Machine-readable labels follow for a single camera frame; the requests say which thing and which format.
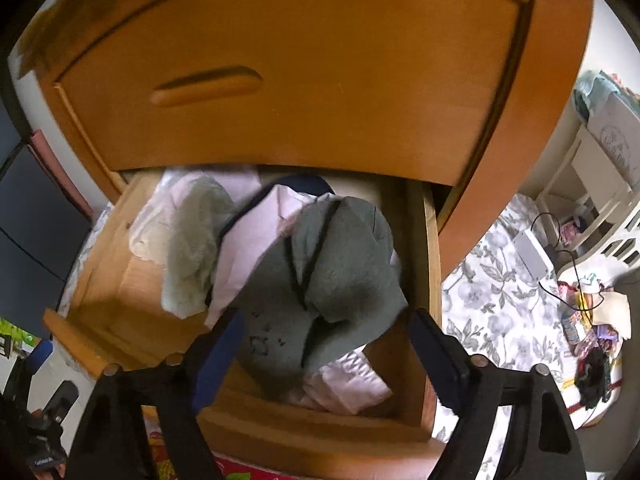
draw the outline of bed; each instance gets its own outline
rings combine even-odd
[[[622,352],[614,358],[612,395],[592,410],[580,405],[575,386],[577,367],[560,323],[560,301],[533,281],[516,252],[513,237],[530,228],[539,213],[527,196],[515,195],[491,228],[466,258],[442,282],[442,329],[455,336],[469,352],[486,355],[495,365],[530,370],[543,362],[551,370],[574,428],[597,422],[620,396]],[[542,225],[535,234],[546,240]],[[558,293],[556,277],[542,285]],[[500,459],[511,409],[498,409],[478,478],[492,478]],[[451,410],[438,403],[433,436],[448,441],[458,421]]]

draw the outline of screw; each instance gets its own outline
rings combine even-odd
[[[478,368],[484,368],[489,364],[489,359],[484,357],[482,354],[474,354],[471,356],[471,362]]]
[[[102,374],[106,375],[107,377],[113,377],[120,370],[122,370],[122,367],[119,364],[111,363],[110,365],[106,365],[104,367],[104,370],[102,371]]]
[[[543,365],[542,363],[538,363],[534,366],[537,373],[542,376],[548,376],[551,372],[549,371],[549,367],[547,365]]]
[[[164,362],[168,366],[178,366],[178,365],[182,364],[182,359],[183,359],[182,354],[169,354],[164,359]]]

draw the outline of wooden drawer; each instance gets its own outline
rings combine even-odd
[[[68,317],[45,316],[51,332],[93,376],[109,362],[125,369],[156,365],[172,352],[184,352],[206,330],[205,315],[180,320],[161,310],[161,267],[129,252],[128,226],[159,176],[158,171],[139,173],[123,194],[86,262]],[[373,182],[373,194],[394,233],[410,305],[428,307],[440,322],[438,238],[428,186],[375,175],[345,178]],[[267,401],[234,363],[216,402],[200,414],[211,449],[312,478],[428,476],[443,446],[431,439],[435,396],[408,340],[409,314],[367,345],[373,367],[394,392],[368,416]]]
[[[456,184],[516,0],[159,0],[58,79],[112,170],[252,162]]]

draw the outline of drawer handle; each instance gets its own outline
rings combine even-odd
[[[157,87],[151,102],[158,107],[173,106],[248,95],[257,92],[263,79],[255,70],[245,66],[229,66],[179,77]]]

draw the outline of navy blue garment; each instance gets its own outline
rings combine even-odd
[[[241,219],[244,215],[246,215],[249,211],[251,211],[254,207],[256,207],[265,197],[271,192],[273,186],[276,184],[280,184],[281,186],[287,186],[291,188],[293,191],[298,193],[306,193],[313,196],[321,196],[325,193],[335,194],[334,190],[327,184],[326,180],[321,176],[311,173],[296,173],[293,175],[283,176],[279,178],[275,182],[271,182],[270,184],[264,186],[258,193],[252,197],[251,200],[244,207],[238,211],[235,215],[231,217],[229,222],[220,229],[220,236],[218,237],[218,246],[222,244],[222,238],[231,231],[236,222]],[[213,292],[213,287],[211,287],[207,293],[207,297],[204,300],[204,303],[209,306],[211,304],[211,293]]]

